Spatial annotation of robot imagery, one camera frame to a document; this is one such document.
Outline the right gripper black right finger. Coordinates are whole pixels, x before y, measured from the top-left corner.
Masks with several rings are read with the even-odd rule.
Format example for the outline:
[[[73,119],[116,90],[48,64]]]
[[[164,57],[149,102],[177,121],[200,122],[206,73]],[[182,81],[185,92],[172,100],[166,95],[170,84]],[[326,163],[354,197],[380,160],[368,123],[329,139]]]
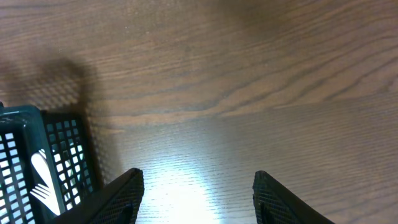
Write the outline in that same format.
[[[252,189],[258,224],[331,223],[263,170],[255,173]]]

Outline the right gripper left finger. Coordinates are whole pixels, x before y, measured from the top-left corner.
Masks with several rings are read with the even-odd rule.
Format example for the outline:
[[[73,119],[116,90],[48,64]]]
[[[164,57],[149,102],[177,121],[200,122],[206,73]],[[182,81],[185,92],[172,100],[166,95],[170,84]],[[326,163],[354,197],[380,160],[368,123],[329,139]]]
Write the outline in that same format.
[[[137,220],[143,195],[143,171],[132,168],[51,222],[133,224]]]

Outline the white plastic fork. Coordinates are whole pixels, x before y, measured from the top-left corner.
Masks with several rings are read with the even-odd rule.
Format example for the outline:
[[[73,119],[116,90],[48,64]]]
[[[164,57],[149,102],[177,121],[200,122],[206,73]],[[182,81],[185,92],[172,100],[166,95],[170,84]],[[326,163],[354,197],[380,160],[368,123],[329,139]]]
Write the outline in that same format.
[[[61,214],[60,207],[58,205],[57,195],[45,151],[39,149],[37,152],[33,153],[30,161],[34,170],[44,182],[44,184],[36,184],[30,191],[30,194],[44,204],[54,215],[59,216]]]

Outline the black plastic basket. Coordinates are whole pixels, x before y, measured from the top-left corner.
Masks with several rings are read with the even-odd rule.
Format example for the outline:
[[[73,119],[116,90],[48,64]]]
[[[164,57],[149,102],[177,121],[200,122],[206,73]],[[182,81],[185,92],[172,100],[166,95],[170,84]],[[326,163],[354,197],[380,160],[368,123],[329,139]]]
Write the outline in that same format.
[[[1,223],[46,223],[98,189],[80,115],[1,107]]]

